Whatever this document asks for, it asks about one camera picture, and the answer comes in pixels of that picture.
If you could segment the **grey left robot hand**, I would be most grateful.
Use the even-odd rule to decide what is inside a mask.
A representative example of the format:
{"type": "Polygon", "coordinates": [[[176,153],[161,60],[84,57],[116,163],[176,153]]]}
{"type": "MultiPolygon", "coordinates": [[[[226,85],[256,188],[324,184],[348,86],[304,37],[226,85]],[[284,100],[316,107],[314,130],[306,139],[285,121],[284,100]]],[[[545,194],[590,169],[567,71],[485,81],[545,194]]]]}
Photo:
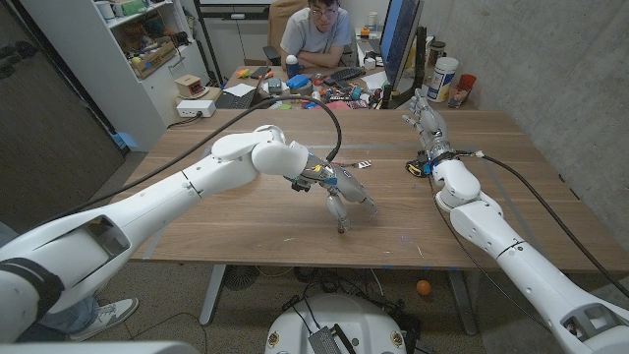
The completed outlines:
{"type": "Polygon", "coordinates": [[[341,201],[343,197],[351,203],[358,203],[376,212],[375,203],[364,185],[345,168],[310,154],[303,172],[294,184],[306,192],[311,184],[319,184],[328,192],[326,205],[338,221],[338,232],[351,228],[348,211],[341,201]]]}

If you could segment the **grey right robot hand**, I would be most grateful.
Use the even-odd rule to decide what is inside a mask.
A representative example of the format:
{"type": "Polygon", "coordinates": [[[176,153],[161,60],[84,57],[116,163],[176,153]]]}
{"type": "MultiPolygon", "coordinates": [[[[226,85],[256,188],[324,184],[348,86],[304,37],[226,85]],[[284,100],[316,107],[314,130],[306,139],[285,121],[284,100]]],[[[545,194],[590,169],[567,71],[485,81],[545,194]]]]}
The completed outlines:
{"type": "Polygon", "coordinates": [[[438,164],[441,160],[452,159],[455,150],[448,140],[445,120],[429,106],[427,98],[418,88],[411,98],[410,108],[414,116],[403,115],[402,120],[412,125],[420,134],[420,142],[428,160],[438,164]]]}

